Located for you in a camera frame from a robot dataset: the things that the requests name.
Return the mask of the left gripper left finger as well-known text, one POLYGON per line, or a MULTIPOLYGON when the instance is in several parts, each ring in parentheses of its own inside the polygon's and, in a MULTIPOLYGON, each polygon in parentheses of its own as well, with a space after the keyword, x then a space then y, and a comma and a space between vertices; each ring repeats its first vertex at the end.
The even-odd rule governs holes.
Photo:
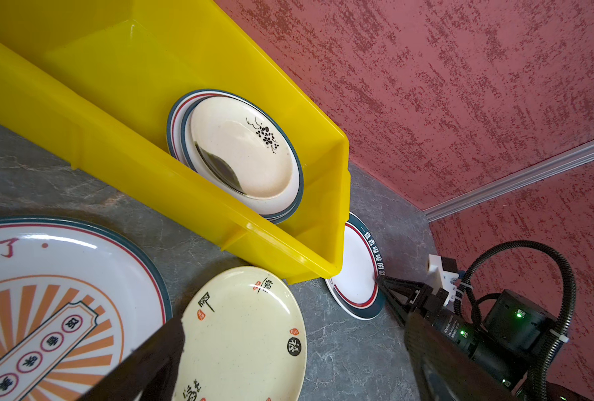
POLYGON ((170 400, 185 343, 179 317, 166 322, 81 400, 170 400))

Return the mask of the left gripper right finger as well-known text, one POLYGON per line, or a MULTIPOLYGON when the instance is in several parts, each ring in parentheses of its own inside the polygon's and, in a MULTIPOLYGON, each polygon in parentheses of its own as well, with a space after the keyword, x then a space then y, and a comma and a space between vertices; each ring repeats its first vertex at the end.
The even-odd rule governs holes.
POLYGON ((419 314, 407 319, 405 346, 422 400, 514 399, 419 314))

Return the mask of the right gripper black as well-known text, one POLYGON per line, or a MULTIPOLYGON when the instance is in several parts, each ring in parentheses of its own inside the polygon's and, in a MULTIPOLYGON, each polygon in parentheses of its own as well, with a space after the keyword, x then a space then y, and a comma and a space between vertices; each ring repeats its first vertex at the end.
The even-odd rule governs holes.
POLYGON ((485 319, 467 322, 443 306, 443 289, 434 295, 420 282, 387 276, 378 276, 377 285, 402 328, 410 314, 419 314, 507 391, 550 389, 549 368, 560 350, 557 320, 536 303, 510 290, 494 293, 485 319))

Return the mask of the white plate green rim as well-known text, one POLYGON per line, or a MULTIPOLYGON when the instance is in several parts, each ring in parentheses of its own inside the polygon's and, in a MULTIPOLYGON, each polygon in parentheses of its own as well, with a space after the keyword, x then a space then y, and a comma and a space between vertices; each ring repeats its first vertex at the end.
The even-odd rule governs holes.
POLYGON ((386 302, 377 285, 377 277, 384 274, 384 260, 375 237, 366 224, 351 213, 344 227, 342 269, 325 280, 330 294, 352 317, 372 320, 381 313, 386 302))

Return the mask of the cream plate small motifs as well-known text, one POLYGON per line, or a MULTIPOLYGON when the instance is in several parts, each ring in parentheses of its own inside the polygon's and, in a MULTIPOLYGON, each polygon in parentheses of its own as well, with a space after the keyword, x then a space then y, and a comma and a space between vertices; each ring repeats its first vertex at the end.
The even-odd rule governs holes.
POLYGON ((209 280, 181 317, 185 342, 174 400, 297 400, 307 339, 288 286, 259 267, 209 280))

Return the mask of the white plate green quatrefoil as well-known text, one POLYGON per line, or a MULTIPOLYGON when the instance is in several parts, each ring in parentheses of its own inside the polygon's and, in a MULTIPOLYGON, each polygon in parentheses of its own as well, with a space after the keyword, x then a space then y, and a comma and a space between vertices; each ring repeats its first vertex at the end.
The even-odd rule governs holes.
POLYGON ((168 149, 178 161, 274 223, 300 205, 304 174, 282 128, 260 107, 221 90, 196 90, 171 108, 168 149))

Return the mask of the cream plate black brushstroke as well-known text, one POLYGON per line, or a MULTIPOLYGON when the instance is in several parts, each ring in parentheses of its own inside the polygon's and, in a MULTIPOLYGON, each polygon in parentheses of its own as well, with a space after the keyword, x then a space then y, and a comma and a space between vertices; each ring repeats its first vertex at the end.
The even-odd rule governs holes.
POLYGON ((241 199, 287 207, 300 191, 297 157, 265 113, 232 96, 211 96, 183 117, 182 150, 196 172, 241 199))

